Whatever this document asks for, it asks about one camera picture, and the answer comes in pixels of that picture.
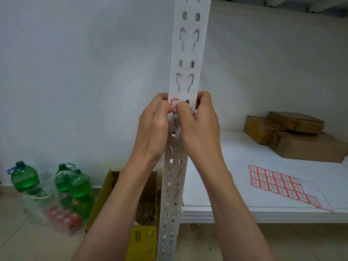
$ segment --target hand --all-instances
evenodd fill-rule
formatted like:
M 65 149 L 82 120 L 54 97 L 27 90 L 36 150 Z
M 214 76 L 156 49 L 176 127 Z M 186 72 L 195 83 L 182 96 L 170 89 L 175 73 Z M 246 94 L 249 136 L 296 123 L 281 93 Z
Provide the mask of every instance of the hand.
M 217 163 L 225 166 L 225 162 L 221 152 L 218 116 L 209 92 L 198 92 L 196 109 L 193 116 L 188 103 L 181 101 L 176 105 L 182 142 L 198 172 L 212 172 Z
M 163 155 L 168 137 L 167 114 L 174 107 L 168 103 L 168 93 L 159 93 L 139 118 L 138 131 L 128 163 L 142 163 L 152 170 Z

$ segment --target forearm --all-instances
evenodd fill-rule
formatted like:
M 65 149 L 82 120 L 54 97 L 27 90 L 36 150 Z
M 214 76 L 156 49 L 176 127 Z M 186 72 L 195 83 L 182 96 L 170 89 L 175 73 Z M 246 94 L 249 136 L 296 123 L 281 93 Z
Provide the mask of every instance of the forearm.
M 147 168 L 128 162 L 73 260 L 124 260 Z
M 224 260 L 275 260 L 224 164 L 202 172 Z

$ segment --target plastic bottle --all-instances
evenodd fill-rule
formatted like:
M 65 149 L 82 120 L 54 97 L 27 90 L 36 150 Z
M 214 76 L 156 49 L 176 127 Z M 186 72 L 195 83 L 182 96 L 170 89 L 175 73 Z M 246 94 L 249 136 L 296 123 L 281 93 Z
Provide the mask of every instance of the plastic bottle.
M 69 193 L 71 176 L 69 172 L 73 172 L 71 168 L 67 167 L 67 164 L 60 164 L 56 173 L 55 184 L 59 191 L 59 198 L 62 206 L 66 209 L 76 211 L 76 207 L 72 204 L 72 197 Z
M 23 192 L 40 184 L 37 171 L 33 167 L 24 164 L 23 161 L 18 161 L 15 167 L 7 170 L 7 173 L 11 174 L 12 184 L 18 192 Z
M 88 219 L 94 206 L 92 184 L 89 181 L 89 177 L 81 173 L 81 170 L 76 169 L 74 172 L 69 192 L 79 215 L 82 219 Z

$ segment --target floor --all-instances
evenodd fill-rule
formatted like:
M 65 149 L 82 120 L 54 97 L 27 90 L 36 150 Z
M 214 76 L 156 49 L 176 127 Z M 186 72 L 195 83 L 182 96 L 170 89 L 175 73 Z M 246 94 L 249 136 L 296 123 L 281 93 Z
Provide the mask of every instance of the floor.
M 347 261 L 348 224 L 260 224 L 280 261 Z M 0 260 L 69 260 L 84 233 L 66 237 L 27 218 L 16 196 L 0 196 Z M 175 261 L 222 260 L 214 224 L 181 224 Z

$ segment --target round hole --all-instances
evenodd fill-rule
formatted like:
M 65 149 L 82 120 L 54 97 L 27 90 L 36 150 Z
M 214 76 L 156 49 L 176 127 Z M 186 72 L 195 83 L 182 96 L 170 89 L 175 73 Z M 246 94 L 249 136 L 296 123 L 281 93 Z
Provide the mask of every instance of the round hole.
M 183 11 L 182 12 L 182 20 L 186 20 L 187 19 L 187 12 L 186 11 Z
M 199 22 L 199 19 L 200 19 L 200 13 L 196 13 L 196 16 L 194 17 L 194 19 L 196 20 L 196 22 Z

